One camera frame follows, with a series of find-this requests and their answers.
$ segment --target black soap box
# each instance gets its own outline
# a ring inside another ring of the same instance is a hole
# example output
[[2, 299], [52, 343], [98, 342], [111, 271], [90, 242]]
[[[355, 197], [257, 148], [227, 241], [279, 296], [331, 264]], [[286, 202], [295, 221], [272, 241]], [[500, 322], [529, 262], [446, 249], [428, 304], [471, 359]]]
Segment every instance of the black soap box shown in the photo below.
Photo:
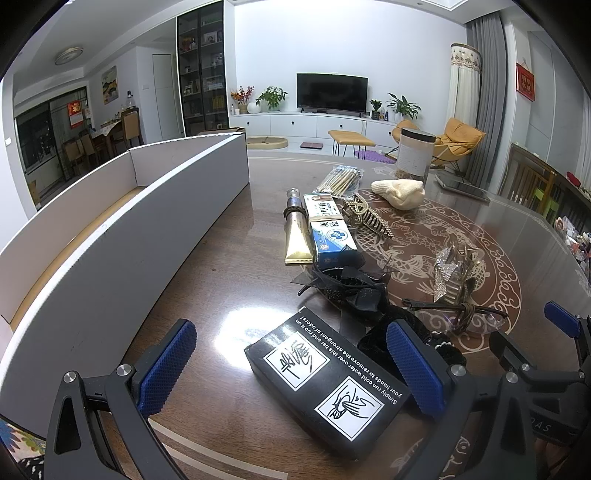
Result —
[[306, 307], [244, 351], [304, 426], [351, 459], [372, 450], [409, 395]]

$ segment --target jar label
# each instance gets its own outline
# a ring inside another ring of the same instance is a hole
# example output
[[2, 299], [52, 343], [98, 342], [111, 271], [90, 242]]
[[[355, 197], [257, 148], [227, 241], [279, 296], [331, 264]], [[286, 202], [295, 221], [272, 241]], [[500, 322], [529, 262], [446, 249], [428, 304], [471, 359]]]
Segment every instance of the jar label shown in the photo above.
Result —
[[431, 156], [425, 155], [424, 150], [416, 150], [408, 145], [400, 144], [396, 168], [400, 168], [411, 175], [422, 177], [427, 165], [431, 163]]

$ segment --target beige knit hat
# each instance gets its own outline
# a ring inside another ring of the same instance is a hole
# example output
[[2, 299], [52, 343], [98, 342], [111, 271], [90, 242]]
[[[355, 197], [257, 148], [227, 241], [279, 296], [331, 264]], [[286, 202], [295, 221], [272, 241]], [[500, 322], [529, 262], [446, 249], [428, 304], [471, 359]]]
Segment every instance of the beige knit hat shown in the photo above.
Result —
[[371, 189], [398, 210], [418, 207], [425, 198], [423, 182], [419, 180], [380, 180], [373, 182]]

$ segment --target dining chair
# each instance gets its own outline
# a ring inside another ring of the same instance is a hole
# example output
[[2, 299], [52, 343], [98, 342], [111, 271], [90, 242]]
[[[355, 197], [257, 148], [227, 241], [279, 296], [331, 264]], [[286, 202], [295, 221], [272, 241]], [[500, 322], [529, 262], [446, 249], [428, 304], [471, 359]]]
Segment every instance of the dining chair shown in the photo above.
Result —
[[96, 166], [100, 165], [102, 163], [100, 153], [104, 153], [106, 147], [103, 147], [102, 145], [95, 145], [92, 141], [90, 134], [88, 133], [88, 130], [83, 130], [82, 132], [80, 132], [80, 140], [82, 142], [82, 148], [84, 149], [84, 153], [86, 154], [86, 157], [88, 157], [89, 162], [90, 157], [94, 155]]
[[144, 139], [142, 138], [142, 131], [139, 126], [139, 109], [130, 108], [121, 114], [123, 123], [123, 136], [127, 148], [132, 147], [132, 140], [138, 139], [138, 145], [144, 145]]
[[66, 158], [72, 165], [72, 169], [74, 173], [77, 171], [77, 175], [82, 175], [80, 170], [80, 164], [85, 162], [87, 170], [90, 171], [90, 163], [88, 161], [88, 157], [83, 153], [84, 149], [80, 149], [80, 145], [78, 144], [80, 140], [72, 139], [65, 142], [62, 146], [63, 152], [66, 154]]

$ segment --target jar lid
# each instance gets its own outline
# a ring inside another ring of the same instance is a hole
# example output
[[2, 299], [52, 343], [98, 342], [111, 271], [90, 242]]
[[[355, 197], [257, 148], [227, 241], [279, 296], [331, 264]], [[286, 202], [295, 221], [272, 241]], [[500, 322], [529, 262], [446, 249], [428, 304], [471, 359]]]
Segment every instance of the jar lid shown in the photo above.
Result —
[[428, 132], [423, 132], [422, 130], [415, 130], [414, 128], [402, 128], [401, 133], [405, 137], [414, 138], [415, 140], [435, 143], [435, 135]]

